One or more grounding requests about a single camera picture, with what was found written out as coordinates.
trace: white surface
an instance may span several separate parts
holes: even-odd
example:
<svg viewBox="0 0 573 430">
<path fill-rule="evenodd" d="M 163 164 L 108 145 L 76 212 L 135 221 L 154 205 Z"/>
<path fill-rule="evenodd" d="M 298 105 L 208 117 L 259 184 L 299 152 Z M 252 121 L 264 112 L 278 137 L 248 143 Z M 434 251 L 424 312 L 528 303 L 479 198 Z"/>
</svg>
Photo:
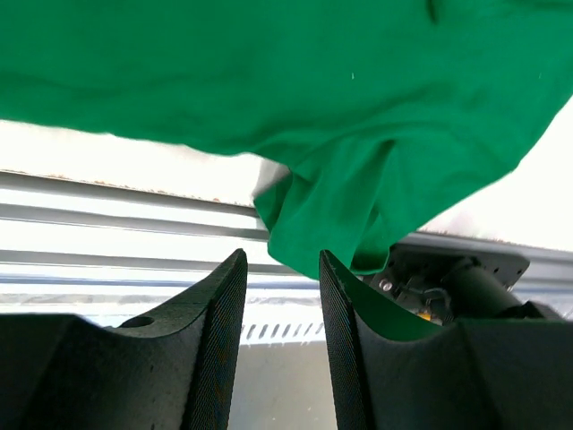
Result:
<svg viewBox="0 0 573 430">
<path fill-rule="evenodd" d="M 573 251 L 570 124 L 573 102 L 515 172 L 423 230 Z M 251 205 L 255 191 L 284 174 L 253 155 L 218 157 L 184 146 L 7 121 L 0 121 L 0 170 L 240 205 Z"/>
</svg>

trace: green cloth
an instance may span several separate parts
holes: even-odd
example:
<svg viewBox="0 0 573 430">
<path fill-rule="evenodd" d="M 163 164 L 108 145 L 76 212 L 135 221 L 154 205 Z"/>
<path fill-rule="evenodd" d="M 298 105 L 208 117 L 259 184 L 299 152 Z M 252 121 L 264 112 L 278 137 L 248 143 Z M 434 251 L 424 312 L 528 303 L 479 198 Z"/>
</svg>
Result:
<svg viewBox="0 0 573 430">
<path fill-rule="evenodd" d="M 534 146 L 572 36 L 571 0 L 3 1 L 0 117 L 286 164 L 270 254 L 372 272 Z"/>
</svg>

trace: bolt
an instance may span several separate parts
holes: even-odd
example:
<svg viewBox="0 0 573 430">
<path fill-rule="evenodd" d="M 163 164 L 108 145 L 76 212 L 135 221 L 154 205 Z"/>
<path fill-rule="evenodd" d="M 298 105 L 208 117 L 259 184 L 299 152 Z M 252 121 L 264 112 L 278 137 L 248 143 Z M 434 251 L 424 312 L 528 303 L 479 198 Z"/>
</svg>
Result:
<svg viewBox="0 0 573 430">
<path fill-rule="evenodd" d="M 393 286 L 392 286 L 392 283 L 389 282 L 387 279 L 381 280 L 381 281 L 380 281 L 380 284 L 378 284 L 378 285 L 379 285 L 379 287 L 381 288 L 382 291 L 385 291 L 385 292 L 387 292 L 387 293 L 388 293 L 390 290 L 392 290 L 392 287 L 393 287 Z"/>
</svg>

